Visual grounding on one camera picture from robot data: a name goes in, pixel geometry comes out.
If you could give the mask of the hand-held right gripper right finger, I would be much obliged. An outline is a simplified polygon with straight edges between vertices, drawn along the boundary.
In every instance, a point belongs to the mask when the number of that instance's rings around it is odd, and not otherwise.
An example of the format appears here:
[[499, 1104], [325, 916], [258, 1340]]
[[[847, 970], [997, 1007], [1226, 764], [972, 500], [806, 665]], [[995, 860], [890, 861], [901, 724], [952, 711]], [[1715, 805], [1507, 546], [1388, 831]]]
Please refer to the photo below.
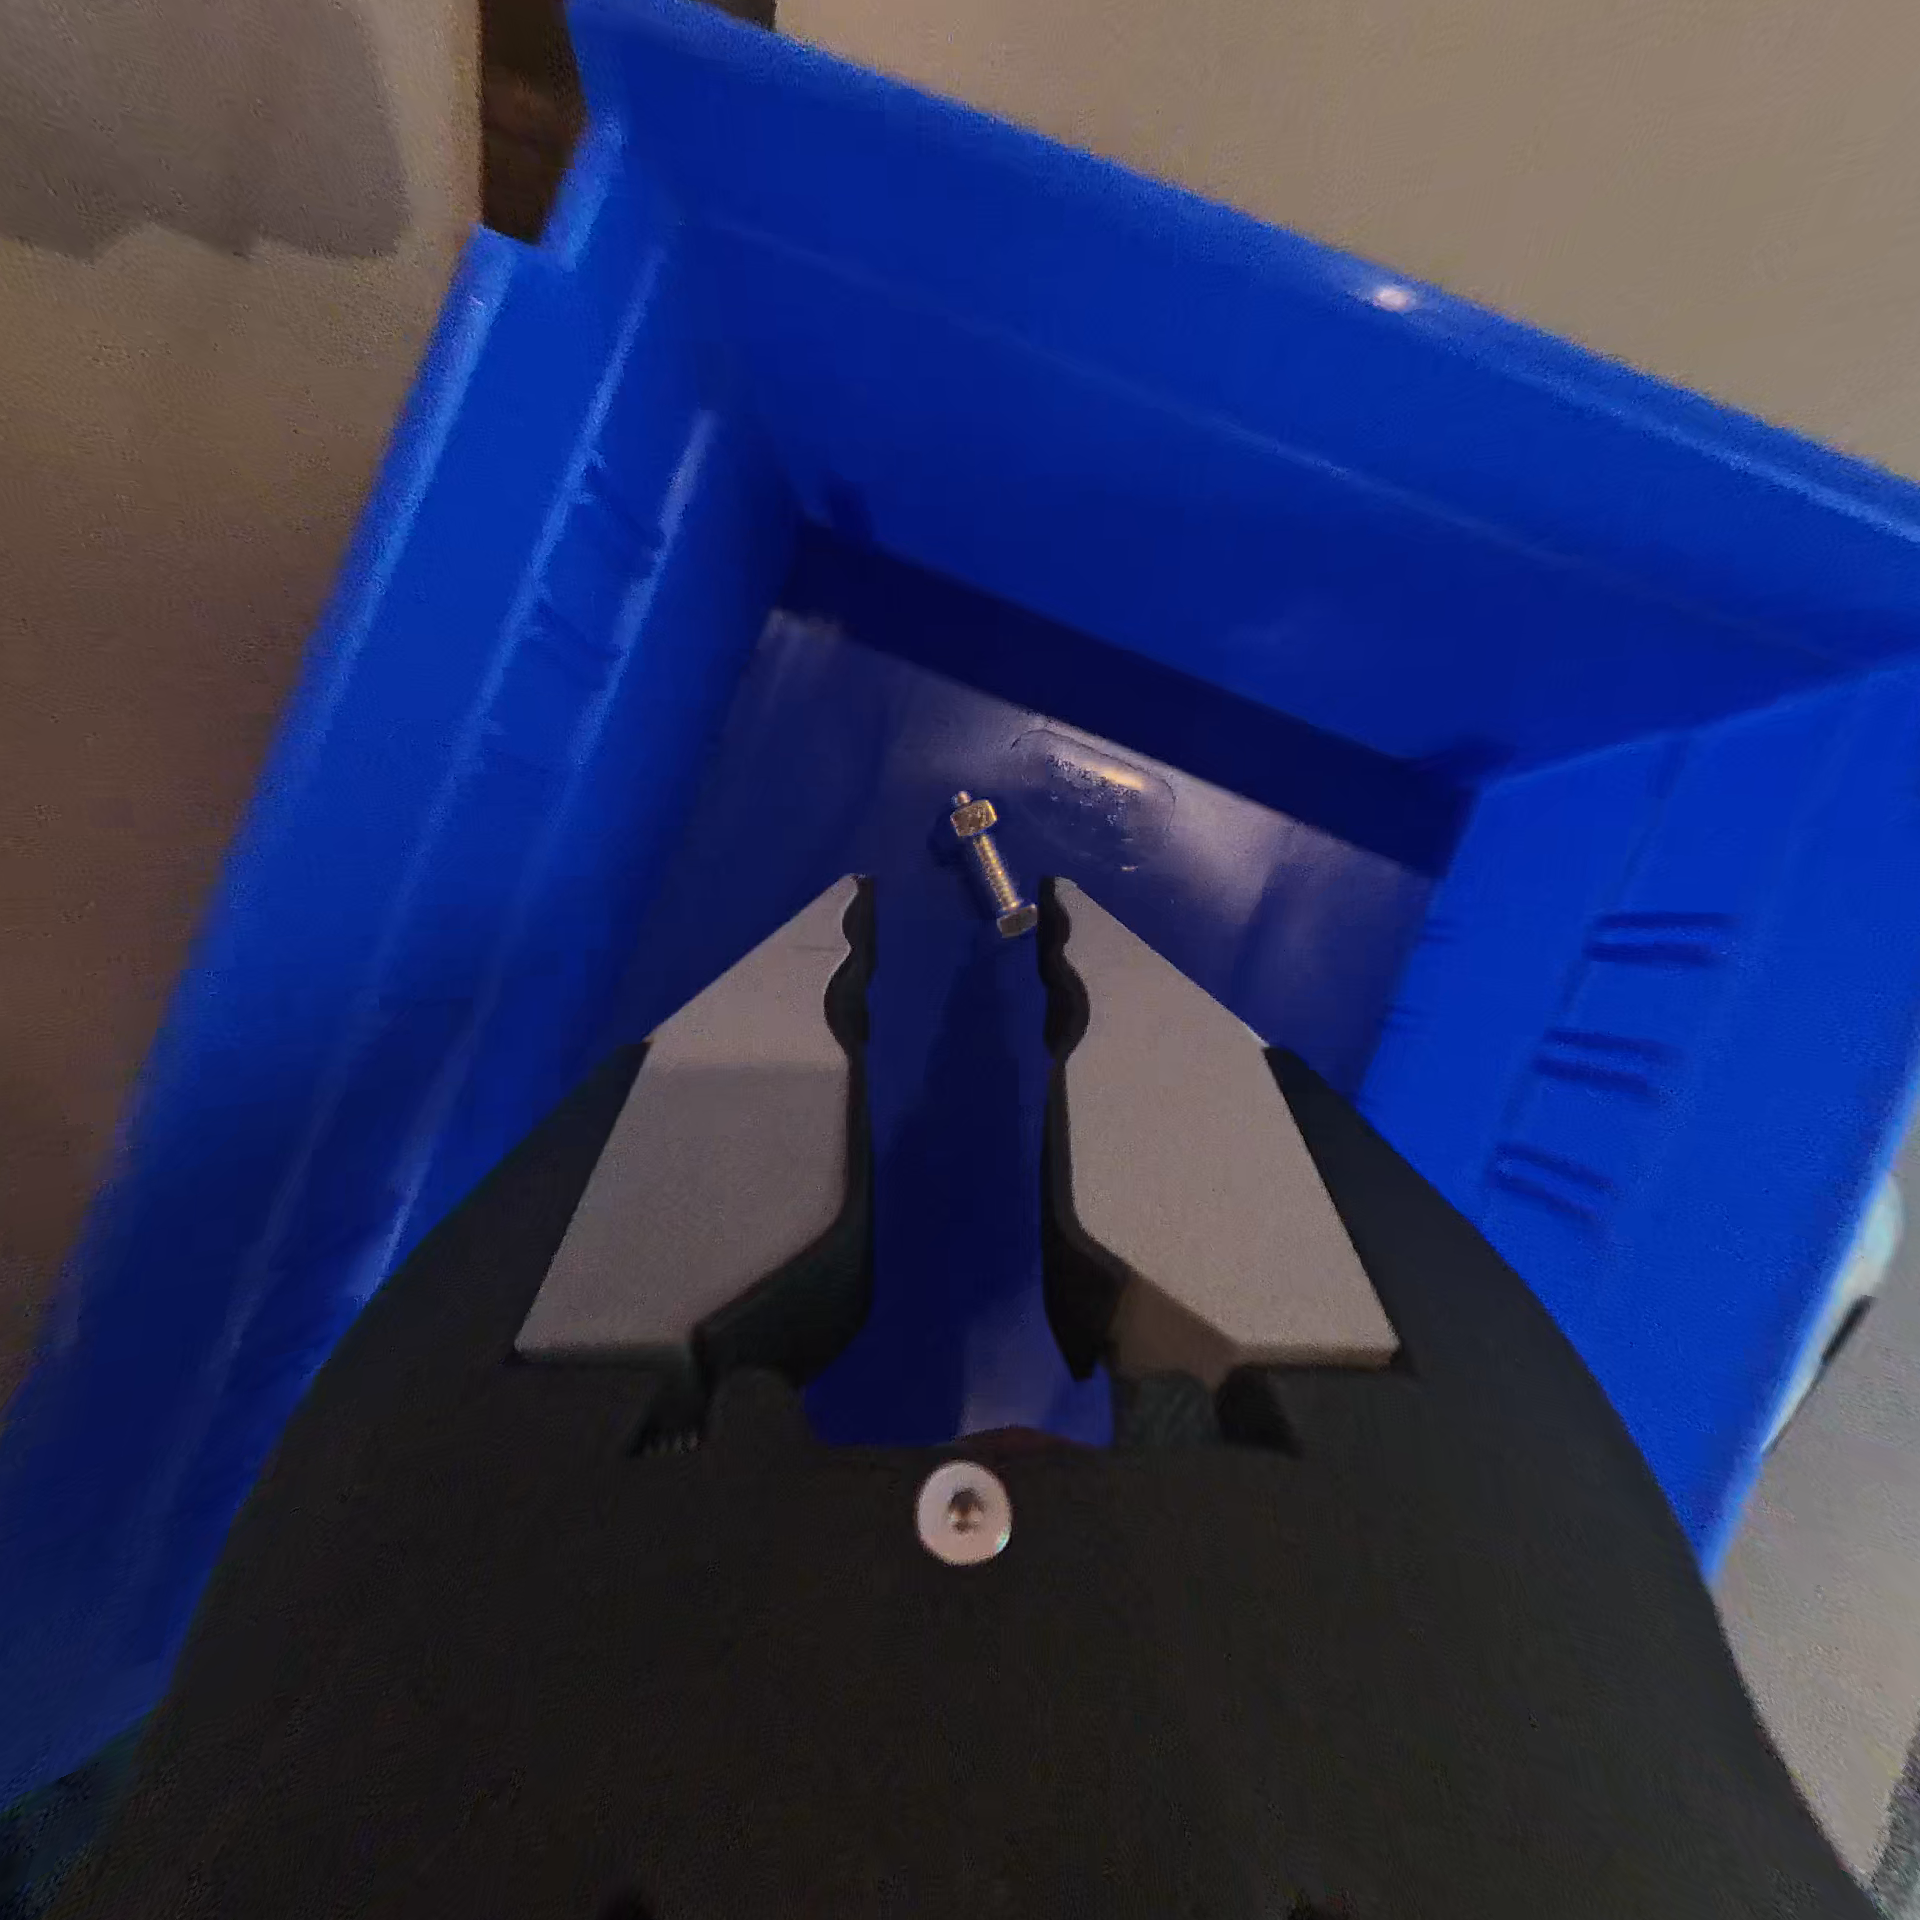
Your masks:
[[1069, 1372], [1375, 1372], [1402, 1340], [1267, 1044], [1071, 879], [1040, 897], [1042, 1288]]

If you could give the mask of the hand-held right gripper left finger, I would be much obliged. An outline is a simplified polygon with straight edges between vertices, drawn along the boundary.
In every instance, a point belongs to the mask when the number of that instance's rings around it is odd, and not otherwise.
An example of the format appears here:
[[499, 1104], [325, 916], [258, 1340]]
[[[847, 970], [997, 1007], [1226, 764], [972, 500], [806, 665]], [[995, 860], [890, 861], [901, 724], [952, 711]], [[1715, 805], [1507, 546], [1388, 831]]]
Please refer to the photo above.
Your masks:
[[829, 881], [639, 1049], [515, 1354], [823, 1375], [872, 1308], [872, 879]]

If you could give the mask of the silver bolt with nut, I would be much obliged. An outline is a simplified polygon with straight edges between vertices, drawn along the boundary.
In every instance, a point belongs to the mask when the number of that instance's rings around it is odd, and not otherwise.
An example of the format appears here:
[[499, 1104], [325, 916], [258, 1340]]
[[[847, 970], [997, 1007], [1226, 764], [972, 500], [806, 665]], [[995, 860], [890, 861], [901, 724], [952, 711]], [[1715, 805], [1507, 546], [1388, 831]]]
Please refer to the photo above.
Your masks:
[[965, 789], [951, 794], [949, 831], [952, 846], [970, 864], [998, 937], [1011, 942], [1037, 925], [1040, 909], [1005, 864], [998, 825], [991, 799], [975, 798]]

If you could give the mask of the blue plastic bin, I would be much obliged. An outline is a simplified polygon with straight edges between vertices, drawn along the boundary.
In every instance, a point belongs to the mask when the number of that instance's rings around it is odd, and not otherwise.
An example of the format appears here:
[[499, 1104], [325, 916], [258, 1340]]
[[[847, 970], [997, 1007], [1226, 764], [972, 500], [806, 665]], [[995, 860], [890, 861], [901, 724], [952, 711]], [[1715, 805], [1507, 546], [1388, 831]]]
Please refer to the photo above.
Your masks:
[[4, 1437], [4, 1801], [167, 1686], [350, 1321], [827, 881], [875, 1316], [829, 1437], [1019, 1410], [1005, 807], [1535, 1286], [1717, 1567], [1912, 1104], [1915, 482], [695, 5], [581, 5]]

